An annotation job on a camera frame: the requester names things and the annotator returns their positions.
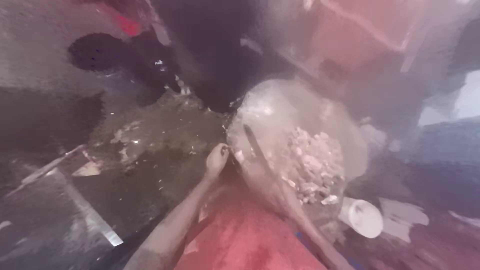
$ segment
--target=concrete floor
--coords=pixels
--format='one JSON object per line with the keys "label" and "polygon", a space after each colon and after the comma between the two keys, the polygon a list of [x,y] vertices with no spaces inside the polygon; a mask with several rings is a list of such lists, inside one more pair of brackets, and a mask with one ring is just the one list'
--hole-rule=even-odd
{"label": "concrete floor", "polygon": [[[169,78],[152,82],[142,77],[146,72],[129,69],[128,61],[100,72],[72,65],[68,49],[89,34],[106,33],[132,47],[144,44],[129,41],[95,5],[3,1],[0,11],[0,268],[121,269],[149,224],[158,223],[201,179],[209,151],[224,141],[228,115],[210,111],[193,96],[166,93]],[[138,126],[122,138],[128,143],[113,142],[132,122]],[[80,153],[6,196],[23,178],[81,144],[102,162],[100,175],[71,176],[88,162]],[[123,148],[130,157],[122,163]],[[113,250],[92,229],[72,189],[123,244]]]}

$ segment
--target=trash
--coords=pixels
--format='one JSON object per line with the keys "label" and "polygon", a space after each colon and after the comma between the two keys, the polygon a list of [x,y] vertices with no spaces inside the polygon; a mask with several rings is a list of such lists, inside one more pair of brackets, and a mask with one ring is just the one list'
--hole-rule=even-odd
{"label": "trash", "polygon": [[335,195],[330,195],[325,200],[322,201],[323,205],[332,205],[337,203],[338,203],[338,197]]}
{"label": "trash", "polygon": [[243,156],[243,152],[242,150],[238,151],[235,153],[235,158],[237,159],[237,161],[242,164],[243,161],[245,160],[245,157]]}
{"label": "trash", "polygon": [[101,164],[90,161],[87,164],[85,164],[83,167],[79,168],[76,172],[72,173],[72,176],[82,177],[82,176],[99,175],[101,172],[100,168],[101,168]]}
{"label": "trash", "polygon": [[423,213],[423,208],[409,203],[402,203],[379,198],[384,213],[384,233],[411,243],[410,229],[414,224],[427,226],[430,220]]}
{"label": "trash", "polygon": [[472,226],[480,228],[480,219],[473,219],[473,218],[467,218],[467,217],[464,217],[464,216],[460,216],[459,214],[457,214],[453,211],[449,211],[448,213],[456,219],[459,219],[459,220],[461,220],[461,221],[463,221],[467,224],[470,224]]}
{"label": "trash", "polygon": [[382,233],[382,214],[373,204],[352,198],[343,198],[342,210],[338,219],[367,238],[376,238]]}
{"label": "trash", "polygon": [[5,227],[8,227],[10,225],[12,225],[13,223],[11,221],[2,221],[2,223],[0,223],[0,230],[5,228]]}

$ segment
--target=white debris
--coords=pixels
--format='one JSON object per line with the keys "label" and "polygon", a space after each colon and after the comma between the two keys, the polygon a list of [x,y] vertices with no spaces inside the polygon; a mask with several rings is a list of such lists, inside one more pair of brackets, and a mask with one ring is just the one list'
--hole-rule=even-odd
{"label": "white debris", "polygon": [[411,243],[410,229],[415,224],[427,226],[430,220],[423,208],[385,198],[379,198],[384,213],[384,233]]}
{"label": "white debris", "polygon": [[254,52],[260,54],[260,55],[263,55],[264,54],[264,51],[262,50],[262,47],[260,46],[260,44],[258,44],[257,42],[251,40],[249,37],[247,36],[243,36],[242,38],[240,38],[240,46],[242,47],[248,47],[249,49],[253,50]]}
{"label": "white debris", "polygon": [[19,245],[19,244],[21,244],[21,243],[23,243],[23,242],[26,242],[27,240],[28,240],[28,238],[27,238],[27,237],[24,237],[24,238],[20,239],[15,245]]}
{"label": "white debris", "polygon": [[311,194],[319,189],[319,185],[312,182],[300,184],[300,192],[302,193]]}
{"label": "white debris", "polygon": [[238,151],[238,152],[235,153],[235,158],[237,159],[237,161],[238,161],[240,164],[243,163],[243,161],[245,160],[245,157],[244,157],[244,155],[243,155],[242,150],[240,150],[240,151]]}
{"label": "white debris", "polygon": [[2,221],[2,223],[0,223],[0,230],[10,225],[13,225],[11,221]]}
{"label": "white debris", "polygon": [[313,0],[303,0],[303,8],[309,11],[313,6]]}
{"label": "white debris", "polygon": [[122,163],[127,162],[128,161],[127,148],[124,147],[122,150],[119,151],[119,153],[121,154],[121,162]]}
{"label": "white debris", "polygon": [[335,195],[330,195],[322,201],[323,205],[332,205],[338,203],[338,197]]}
{"label": "white debris", "polygon": [[72,176],[75,176],[75,177],[92,176],[92,175],[99,175],[100,173],[101,173],[101,164],[90,161],[87,164],[85,164],[83,167],[79,168],[76,172],[72,173]]}
{"label": "white debris", "polygon": [[457,214],[453,211],[449,211],[448,213],[456,219],[459,219],[459,220],[461,220],[461,221],[463,221],[467,224],[470,224],[472,226],[480,228],[480,219],[473,219],[473,218],[467,218],[467,217],[464,217],[464,216],[460,216],[459,214]]}

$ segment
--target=bare arm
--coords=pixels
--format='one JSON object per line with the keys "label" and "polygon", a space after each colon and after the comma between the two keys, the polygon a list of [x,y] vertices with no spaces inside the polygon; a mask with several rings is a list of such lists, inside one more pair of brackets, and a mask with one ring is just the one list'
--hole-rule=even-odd
{"label": "bare arm", "polygon": [[124,270],[165,270],[198,216],[205,195],[215,183],[228,158],[227,145],[217,145],[207,158],[202,181],[148,236]]}

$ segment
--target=debris pile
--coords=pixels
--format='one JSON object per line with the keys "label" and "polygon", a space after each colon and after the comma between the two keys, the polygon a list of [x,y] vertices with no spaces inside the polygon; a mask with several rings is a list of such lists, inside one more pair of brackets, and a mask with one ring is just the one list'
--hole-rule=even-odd
{"label": "debris pile", "polygon": [[337,183],[345,181],[340,144],[326,133],[310,136],[299,127],[288,138],[288,147],[280,150],[269,165],[277,167],[282,180],[297,190],[302,203],[322,201],[323,205],[336,204],[332,194]]}

